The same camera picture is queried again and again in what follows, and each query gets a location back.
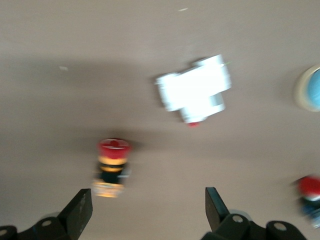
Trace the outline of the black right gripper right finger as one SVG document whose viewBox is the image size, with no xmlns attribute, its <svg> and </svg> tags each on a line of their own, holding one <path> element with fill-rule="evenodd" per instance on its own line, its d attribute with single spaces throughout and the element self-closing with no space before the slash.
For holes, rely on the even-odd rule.
<svg viewBox="0 0 320 240">
<path fill-rule="evenodd" d="M 230 213 L 215 187 L 205 188 L 205 213 L 211 228 L 203 240 L 305 240 L 294 225 L 279 220 L 261 227 L 239 213 Z"/>
</svg>

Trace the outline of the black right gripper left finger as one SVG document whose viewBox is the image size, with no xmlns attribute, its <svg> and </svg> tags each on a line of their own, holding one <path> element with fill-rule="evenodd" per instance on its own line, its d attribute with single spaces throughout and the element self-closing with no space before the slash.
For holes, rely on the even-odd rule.
<svg viewBox="0 0 320 240">
<path fill-rule="evenodd" d="M 93 214 L 91 189 L 81 189 L 56 217 L 20 232 L 20 240 L 78 240 Z"/>
</svg>

